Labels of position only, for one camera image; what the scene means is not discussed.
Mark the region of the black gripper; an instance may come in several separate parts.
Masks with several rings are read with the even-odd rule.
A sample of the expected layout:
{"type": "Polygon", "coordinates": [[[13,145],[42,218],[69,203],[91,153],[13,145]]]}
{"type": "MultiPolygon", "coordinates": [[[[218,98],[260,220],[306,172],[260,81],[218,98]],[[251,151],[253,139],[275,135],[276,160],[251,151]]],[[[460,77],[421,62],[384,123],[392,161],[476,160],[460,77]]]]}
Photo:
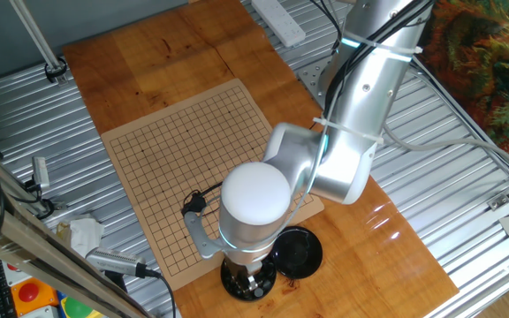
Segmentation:
{"type": "Polygon", "coordinates": [[[238,289],[241,292],[246,292],[247,287],[243,280],[248,281],[248,290],[256,294],[259,285],[255,280],[257,275],[262,269],[260,262],[254,262],[247,265],[232,263],[232,276],[237,280],[238,289]]]}

